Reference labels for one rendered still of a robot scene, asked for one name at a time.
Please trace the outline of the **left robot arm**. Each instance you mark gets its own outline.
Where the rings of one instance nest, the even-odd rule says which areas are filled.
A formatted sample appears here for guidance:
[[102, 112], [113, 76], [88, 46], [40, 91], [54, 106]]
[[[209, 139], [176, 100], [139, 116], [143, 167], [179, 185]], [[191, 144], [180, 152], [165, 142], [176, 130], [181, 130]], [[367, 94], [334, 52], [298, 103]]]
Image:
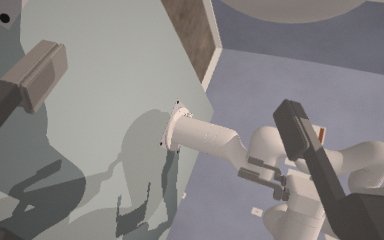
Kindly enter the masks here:
[[[193, 119], [192, 116], [184, 107], [173, 113], [165, 137], [169, 150], [175, 151], [183, 145], [224, 159], [237, 171], [244, 167], [258, 172], [259, 178], [268, 181], [274, 178], [275, 171], [248, 163], [249, 156], [277, 168], [281, 158], [287, 157], [277, 128], [263, 126], [256, 129], [247, 151], [236, 131]], [[350, 173], [348, 188], [351, 193], [384, 196], [384, 187], [380, 187], [384, 181], [383, 142], [366, 141], [343, 150], [324, 151], [337, 177]], [[274, 240], [317, 240], [319, 232], [340, 240], [330, 227], [326, 213], [321, 219], [314, 219], [291, 211], [286, 203], [267, 209], [263, 223]]]

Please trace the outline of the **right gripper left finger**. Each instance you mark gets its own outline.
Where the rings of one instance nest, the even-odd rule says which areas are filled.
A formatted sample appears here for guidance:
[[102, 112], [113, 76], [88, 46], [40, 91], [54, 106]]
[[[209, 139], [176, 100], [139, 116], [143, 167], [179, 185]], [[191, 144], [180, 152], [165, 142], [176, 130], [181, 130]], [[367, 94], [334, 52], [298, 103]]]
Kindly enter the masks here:
[[[0, 79], [0, 127], [17, 106], [35, 114], [68, 69], [63, 44], [41, 40]], [[0, 227], [0, 240], [24, 240]]]

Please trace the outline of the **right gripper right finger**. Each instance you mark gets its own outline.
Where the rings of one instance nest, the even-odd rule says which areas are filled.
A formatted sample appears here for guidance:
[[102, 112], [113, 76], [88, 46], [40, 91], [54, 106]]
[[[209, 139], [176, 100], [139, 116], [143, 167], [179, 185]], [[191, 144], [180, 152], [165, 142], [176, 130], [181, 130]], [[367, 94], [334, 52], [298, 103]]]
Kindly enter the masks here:
[[384, 240], [384, 196], [345, 195], [302, 105], [285, 99], [273, 118], [289, 161], [305, 159], [334, 234], [340, 240]]

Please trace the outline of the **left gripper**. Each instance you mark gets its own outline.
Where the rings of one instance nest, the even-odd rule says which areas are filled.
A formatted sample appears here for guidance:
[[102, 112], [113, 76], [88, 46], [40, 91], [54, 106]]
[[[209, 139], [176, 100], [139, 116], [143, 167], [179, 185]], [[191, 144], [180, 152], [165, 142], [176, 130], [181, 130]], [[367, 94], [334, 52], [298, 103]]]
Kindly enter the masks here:
[[257, 158], [249, 157], [248, 163], [275, 171], [274, 180], [281, 182], [281, 185], [259, 178], [260, 173], [243, 167], [238, 172], [239, 177], [273, 188], [273, 199], [286, 201], [288, 208], [294, 212], [314, 219], [322, 218], [325, 211], [313, 181], [292, 174], [281, 176], [280, 168], [264, 164]]

